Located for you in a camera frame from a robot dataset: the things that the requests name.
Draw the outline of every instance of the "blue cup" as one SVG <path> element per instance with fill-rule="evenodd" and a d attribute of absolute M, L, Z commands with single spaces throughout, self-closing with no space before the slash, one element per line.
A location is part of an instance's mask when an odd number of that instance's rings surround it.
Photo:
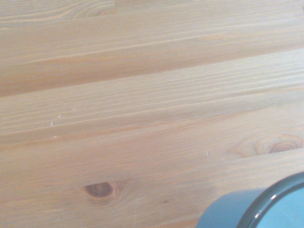
<path fill-rule="evenodd" d="M 213 202 L 196 228 L 304 228 L 304 172 Z"/>

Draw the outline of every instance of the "dark blue rim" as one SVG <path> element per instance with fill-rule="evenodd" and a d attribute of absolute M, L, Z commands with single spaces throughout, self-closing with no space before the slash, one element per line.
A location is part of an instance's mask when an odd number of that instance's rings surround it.
<path fill-rule="evenodd" d="M 304 172 L 286 177 L 259 195 L 249 206 L 237 228 L 256 228 L 267 211 L 281 198 L 304 188 Z"/>

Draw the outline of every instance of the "wood knot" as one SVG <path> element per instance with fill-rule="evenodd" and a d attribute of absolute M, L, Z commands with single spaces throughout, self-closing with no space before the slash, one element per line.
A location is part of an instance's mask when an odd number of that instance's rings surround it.
<path fill-rule="evenodd" d="M 282 130 L 255 135 L 232 149 L 244 157 L 277 153 L 302 148 L 302 132 Z"/>
<path fill-rule="evenodd" d="M 87 200 L 96 205 L 116 199 L 130 179 L 87 185 L 82 188 Z"/>
<path fill-rule="evenodd" d="M 269 153 L 278 153 L 283 151 L 291 151 L 301 148 L 301 145 L 294 141 L 285 141 L 275 144 Z"/>
<path fill-rule="evenodd" d="M 113 186 L 109 182 L 92 184 L 85 186 L 85 190 L 93 197 L 108 197 L 113 192 Z"/>

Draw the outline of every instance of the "light wood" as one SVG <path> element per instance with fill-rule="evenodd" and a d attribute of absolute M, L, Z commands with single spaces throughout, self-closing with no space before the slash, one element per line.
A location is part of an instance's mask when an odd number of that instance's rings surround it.
<path fill-rule="evenodd" d="M 304 170 L 302 1 L 0 6 L 0 227 L 194 228 Z"/>

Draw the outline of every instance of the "wooden surface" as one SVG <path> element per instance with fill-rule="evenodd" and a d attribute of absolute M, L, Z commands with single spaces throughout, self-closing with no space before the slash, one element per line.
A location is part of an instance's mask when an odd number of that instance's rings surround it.
<path fill-rule="evenodd" d="M 0 1 L 0 227 L 194 228 L 304 171 L 303 5 Z"/>

